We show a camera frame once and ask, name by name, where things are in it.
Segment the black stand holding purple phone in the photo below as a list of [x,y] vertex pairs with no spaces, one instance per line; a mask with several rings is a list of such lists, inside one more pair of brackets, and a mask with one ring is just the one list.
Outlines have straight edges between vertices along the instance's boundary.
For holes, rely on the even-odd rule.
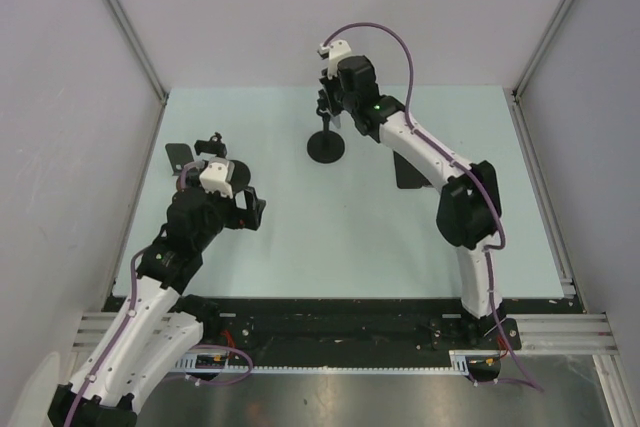
[[207,166],[208,162],[214,157],[228,159],[234,163],[235,168],[231,179],[231,185],[233,187],[233,197],[249,186],[249,183],[251,181],[251,172],[249,170],[249,167],[242,161],[231,160],[227,157],[227,146],[223,142],[222,136],[219,132],[215,132],[214,135],[208,140],[197,140],[194,144],[194,148],[195,153],[198,155],[210,155],[210,158],[205,161],[205,166],[200,170],[200,173]]

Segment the black stand holding white phone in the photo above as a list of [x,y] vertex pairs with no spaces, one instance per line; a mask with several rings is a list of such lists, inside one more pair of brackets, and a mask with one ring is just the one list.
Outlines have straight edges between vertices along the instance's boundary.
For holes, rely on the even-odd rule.
[[331,112],[329,101],[323,90],[318,91],[316,114],[322,120],[322,129],[315,132],[307,141],[307,154],[320,164],[331,164],[340,160],[345,153],[343,138],[331,130]]

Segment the rusty base phone stand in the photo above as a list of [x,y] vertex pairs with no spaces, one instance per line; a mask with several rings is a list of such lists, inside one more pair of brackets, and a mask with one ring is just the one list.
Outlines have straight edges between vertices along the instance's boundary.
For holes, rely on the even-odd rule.
[[192,148],[186,143],[167,143],[165,151],[173,176],[179,176],[183,168],[194,161]]

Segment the black phone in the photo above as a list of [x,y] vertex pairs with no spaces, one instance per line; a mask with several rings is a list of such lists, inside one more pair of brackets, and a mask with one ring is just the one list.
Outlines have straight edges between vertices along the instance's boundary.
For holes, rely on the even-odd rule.
[[397,152],[393,152],[396,186],[401,190],[431,188],[431,182],[410,162]]

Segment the white silver phone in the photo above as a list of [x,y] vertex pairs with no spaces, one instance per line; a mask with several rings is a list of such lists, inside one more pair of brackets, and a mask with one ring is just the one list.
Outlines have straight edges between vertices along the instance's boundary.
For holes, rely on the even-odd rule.
[[341,119],[339,115],[331,115],[330,116],[331,123],[336,129],[341,128]]

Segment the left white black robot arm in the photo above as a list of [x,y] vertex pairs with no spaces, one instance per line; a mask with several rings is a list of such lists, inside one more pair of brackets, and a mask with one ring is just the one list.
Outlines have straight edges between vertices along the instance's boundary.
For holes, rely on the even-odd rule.
[[133,426],[153,390],[196,345],[221,334],[217,306],[186,295],[203,253],[225,229],[260,227],[266,207],[254,188],[234,196],[187,187],[174,193],[166,221],[130,264],[131,290],[89,358],[57,387],[48,419],[54,426]]

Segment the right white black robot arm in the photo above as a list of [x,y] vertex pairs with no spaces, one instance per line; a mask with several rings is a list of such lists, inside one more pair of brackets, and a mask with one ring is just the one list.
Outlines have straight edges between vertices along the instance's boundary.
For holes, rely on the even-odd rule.
[[355,55],[347,45],[321,47],[322,70],[319,112],[331,117],[348,113],[363,136],[389,148],[421,174],[438,192],[436,226],[456,250],[462,281],[461,303],[471,317],[461,323],[463,340],[484,348],[497,336],[490,317],[499,306],[492,248],[503,236],[497,174],[487,161],[472,163],[429,136],[415,123],[407,107],[379,91],[371,61]]

